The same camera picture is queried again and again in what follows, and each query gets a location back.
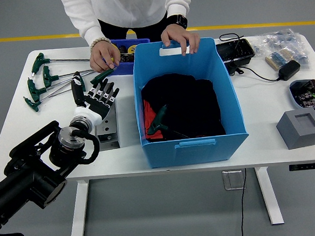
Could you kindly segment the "person's left hand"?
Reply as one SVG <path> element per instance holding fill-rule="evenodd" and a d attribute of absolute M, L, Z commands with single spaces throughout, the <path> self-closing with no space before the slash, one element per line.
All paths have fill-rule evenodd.
<path fill-rule="evenodd" d="M 198 33 L 188 32 L 177 24 L 170 24 L 161 33 L 161 41 L 165 47 L 170 46 L 171 41 L 176 41 L 181 46 L 182 55 L 187 54 L 187 43 L 189 44 L 189 53 L 194 54 L 198 51 L 200 45 L 200 36 Z"/>

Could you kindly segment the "person's right hand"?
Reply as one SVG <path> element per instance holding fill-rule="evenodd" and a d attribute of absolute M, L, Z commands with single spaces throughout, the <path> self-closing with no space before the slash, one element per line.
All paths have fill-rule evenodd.
<path fill-rule="evenodd" d="M 99 73 L 119 66 L 121 57 L 119 49 L 107 41 L 96 43 L 90 55 L 90 67 Z"/>

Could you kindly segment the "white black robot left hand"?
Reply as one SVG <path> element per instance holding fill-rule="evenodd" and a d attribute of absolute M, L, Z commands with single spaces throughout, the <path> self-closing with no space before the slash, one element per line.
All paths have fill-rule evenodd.
<path fill-rule="evenodd" d="M 106 118 L 119 91 L 118 88 L 113 88 L 113 82 L 107 83 L 107 76 L 113 72 L 113 69 L 108 69 L 96 76 L 91 81 L 93 86 L 87 94 L 83 92 L 80 73 L 75 72 L 71 86 L 76 108 L 70 127 L 90 132 Z"/>

